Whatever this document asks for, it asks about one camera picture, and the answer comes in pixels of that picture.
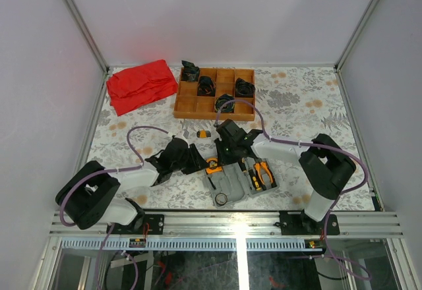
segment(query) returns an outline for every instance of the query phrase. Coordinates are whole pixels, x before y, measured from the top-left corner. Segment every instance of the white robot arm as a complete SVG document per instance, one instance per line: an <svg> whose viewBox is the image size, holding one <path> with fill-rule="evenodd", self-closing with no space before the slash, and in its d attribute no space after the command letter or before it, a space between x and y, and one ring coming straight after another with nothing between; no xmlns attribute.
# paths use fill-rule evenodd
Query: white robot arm
<svg viewBox="0 0 422 290"><path fill-rule="evenodd" d="M246 157L283 160L300 165L314 188L304 210L311 221L320 222L324 218L356 170L352 160L343 154L272 142L261 130L246 133L229 119L218 125L216 130L221 138L215 140L220 165L237 163ZM313 142L339 148L325 134L318 135ZM188 145L183 137L175 136L164 150L147 158L142 169L104 173L90 179L86 186L81 186L72 194L65 205L65 211L81 229L89 228L100 221L119 223L129 230L136 230L142 225L142 209L130 199L113 198L117 193L136 187L159 185L167 181L174 171L181 170L184 174L190 174L207 167L208 164L194 144ZM96 161L88 162L62 188L56 196L56 203L61 205L65 195L76 182L103 169L104 167Z"/></svg>

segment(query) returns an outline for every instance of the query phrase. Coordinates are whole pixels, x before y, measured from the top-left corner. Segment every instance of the floral tablecloth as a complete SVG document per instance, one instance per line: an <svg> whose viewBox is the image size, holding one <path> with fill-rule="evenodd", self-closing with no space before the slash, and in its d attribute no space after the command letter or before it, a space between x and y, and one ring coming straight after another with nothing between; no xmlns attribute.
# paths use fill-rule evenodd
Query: floral tablecloth
<svg viewBox="0 0 422 290"><path fill-rule="evenodd" d="M355 141L347 119L346 109L332 68L328 67L261 67L254 68L256 106L265 119L265 127L272 136L290 136L302 141L318 133L330 135L343 149L357 154ZM171 68L176 80L180 68ZM125 167L139 163L126 143L127 131L137 125L161 127L173 134L181 133L194 142L207 158L216 155L214 139L218 137L212 121L176 119L173 107L176 96L170 96L140 107L120 117L112 106L108 94L102 111L88 160L98 160L106 168ZM246 131L261 127L255 122L237 122ZM211 138L197 138L197 130L211 131ZM131 138L143 157L164 149L169 138L163 133L140 130ZM283 161L270 161L279 189L271 194L248 198L230 207L234 210L297 210L310 199L312 187L303 170ZM156 187L141 187L126 192L144 208L214 209L210 192L202 184L203 172L192 175L174 173L171 179ZM363 177L357 169L347 187L357 185ZM374 210L368 187L343 196L338 210Z"/></svg>

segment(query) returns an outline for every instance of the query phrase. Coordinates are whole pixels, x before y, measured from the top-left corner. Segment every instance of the orange-handled pliers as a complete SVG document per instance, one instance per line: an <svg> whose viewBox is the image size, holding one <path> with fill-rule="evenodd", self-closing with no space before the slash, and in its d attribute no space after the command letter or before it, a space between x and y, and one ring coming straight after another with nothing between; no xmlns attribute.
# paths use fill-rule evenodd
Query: orange-handled pliers
<svg viewBox="0 0 422 290"><path fill-rule="evenodd" d="M272 188L276 187L276 184L274 183L274 178L272 176L270 168L268 168L268 164L266 161L262 161L261 159L257 159L256 163L254 164L254 168L256 170L256 173L258 174L259 180L261 180L261 183L263 186L266 185L264 179L262 178L262 175L266 173L270 178L270 185Z"/></svg>

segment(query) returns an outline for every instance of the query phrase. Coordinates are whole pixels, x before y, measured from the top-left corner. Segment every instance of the wooden tray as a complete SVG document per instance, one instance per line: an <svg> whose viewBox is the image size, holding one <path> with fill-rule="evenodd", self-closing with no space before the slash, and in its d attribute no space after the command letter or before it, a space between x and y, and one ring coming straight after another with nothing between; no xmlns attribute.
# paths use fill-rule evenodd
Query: wooden tray
<svg viewBox="0 0 422 290"><path fill-rule="evenodd" d="M177 91L174 105L174 117L178 119L201 119L215 120L217 112L214 104L218 97L223 94L235 96L235 81L242 78L247 82L255 84L255 72L252 69L221 69L201 68L199 76L208 76L216 85L216 96L197 96L198 82L181 81L183 68L180 72L179 89ZM253 98L236 98L251 102L255 105ZM247 104L236 102L233 113L221 113L220 120L232 119L234 121L254 121L255 110Z"/></svg>

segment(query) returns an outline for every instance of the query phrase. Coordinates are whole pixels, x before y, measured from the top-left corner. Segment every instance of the red cloth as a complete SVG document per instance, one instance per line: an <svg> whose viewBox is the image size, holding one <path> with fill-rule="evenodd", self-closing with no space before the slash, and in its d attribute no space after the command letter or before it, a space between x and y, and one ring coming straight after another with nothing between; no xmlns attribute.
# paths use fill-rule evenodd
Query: red cloth
<svg viewBox="0 0 422 290"><path fill-rule="evenodd" d="M161 100L177 91L177 83L163 59L125 69L107 81L111 105L118 116Z"/></svg>

